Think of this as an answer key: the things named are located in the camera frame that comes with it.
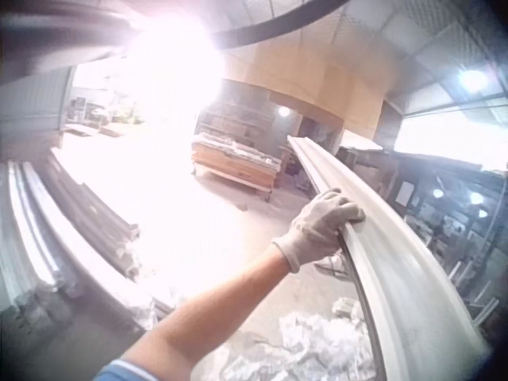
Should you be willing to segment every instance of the wooden wall panel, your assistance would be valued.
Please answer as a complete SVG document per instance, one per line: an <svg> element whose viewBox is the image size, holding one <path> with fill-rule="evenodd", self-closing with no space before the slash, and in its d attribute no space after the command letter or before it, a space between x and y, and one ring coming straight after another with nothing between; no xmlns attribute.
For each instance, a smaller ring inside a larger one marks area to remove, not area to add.
<svg viewBox="0 0 508 381"><path fill-rule="evenodd" d="M330 56L302 44L297 31L224 52L225 77L286 95L301 104L296 109L301 114L312 117L302 108L328 114L354 133L373 138L384 93L332 63Z"/></svg>

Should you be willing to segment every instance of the white plastic sheet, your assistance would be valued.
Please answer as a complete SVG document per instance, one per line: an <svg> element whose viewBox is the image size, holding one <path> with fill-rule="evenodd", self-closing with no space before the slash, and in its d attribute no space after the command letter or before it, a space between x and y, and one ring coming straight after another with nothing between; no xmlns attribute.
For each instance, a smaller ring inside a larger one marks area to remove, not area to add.
<svg viewBox="0 0 508 381"><path fill-rule="evenodd" d="M371 343L361 320L292 313L280 319L283 346L242 333L227 344L221 381L364 381L375 377Z"/></svg>

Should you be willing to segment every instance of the gloved hand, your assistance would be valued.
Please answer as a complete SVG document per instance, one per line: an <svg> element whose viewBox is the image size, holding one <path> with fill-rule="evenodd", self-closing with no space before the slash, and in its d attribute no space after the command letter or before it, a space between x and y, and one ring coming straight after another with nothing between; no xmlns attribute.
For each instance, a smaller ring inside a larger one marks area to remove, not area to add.
<svg viewBox="0 0 508 381"><path fill-rule="evenodd" d="M291 272L300 266L331 256L339 249L338 229L348 221L361 221L364 212L357 204L330 189L318 194L291 222L286 235L272 242L287 258Z"/></svg>

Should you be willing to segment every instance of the forearm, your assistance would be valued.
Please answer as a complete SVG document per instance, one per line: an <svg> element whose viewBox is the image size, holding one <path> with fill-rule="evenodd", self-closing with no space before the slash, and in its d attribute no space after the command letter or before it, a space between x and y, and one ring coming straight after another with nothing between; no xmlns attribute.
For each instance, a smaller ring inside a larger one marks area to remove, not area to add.
<svg viewBox="0 0 508 381"><path fill-rule="evenodd" d="M271 244L248 270L184 304L147 333L123 358L144 368L157 368L159 376L174 372L174 362L185 362L191 369L237 331L289 270L287 260ZM156 350L168 351L165 364L151 364L153 360L147 351Z"/></svg>

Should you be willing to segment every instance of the aluminum profile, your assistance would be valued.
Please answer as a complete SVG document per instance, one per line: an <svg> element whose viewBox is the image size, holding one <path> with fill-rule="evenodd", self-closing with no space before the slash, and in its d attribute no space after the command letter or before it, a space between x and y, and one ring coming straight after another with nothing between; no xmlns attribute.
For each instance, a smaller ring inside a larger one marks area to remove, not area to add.
<svg viewBox="0 0 508 381"><path fill-rule="evenodd" d="M137 269L137 262L129 251L129 242L126 237L112 231L107 219L97 219L89 204L76 194L75 184L71 179L66 181L62 174L64 170L57 171L53 166L46 165L39 170L44 185L51 193L66 218L73 224L79 233L119 272L126 275Z"/></svg>
<svg viewBox="0 0 508 381"><path fill-rule="evenodd" d="M367 303L369 333L379 343L382 378L467 378L489 350L439 263L339 160L308 138L288 140L318 192L339 187L366 213L341 232Z"/></svg>
<svg viewBox="0 0 508 381"><path fill-rule="evenodd" d="M9 191L14 219L21 235L21 242L38 281L47 290L55 291L62 282L60 267L56 264L40 231L35 224L33 212L29 208L25 184L20 169L13 162L8 163Z"/></svg>
<svg viewBox="0 0 508 381"><path fill-rule="evenodd" d="M0 276L5 284L7 300L3 307L24 304L25 296L37 288L37 276L31 268L12 213L10 203L10 181L7 165L0 164Z"/></svg>
<svg viewBox="0 0 508 381"><path fill-rule="evenodd" d="M23 163L22 167L36 204L79 273L123 316L132 319L142 329L151 329L156 323L153 298L116 271L79 234L56 205L32 165Z"/></svg>
<svg viewBox="0 0 508 381"><path fill-rule="evenodd" d="M89 206L89 212L94 214L99 221L108 221L111 226L110 232L112 235L128 241L139 237L140 230L137 223L129 221L126 216L121 216L114 211L89 186L79 179L70 166L66 164L58 148L51 150L48 164L59 172L63 182L72 185L72 192Z"/></svg>

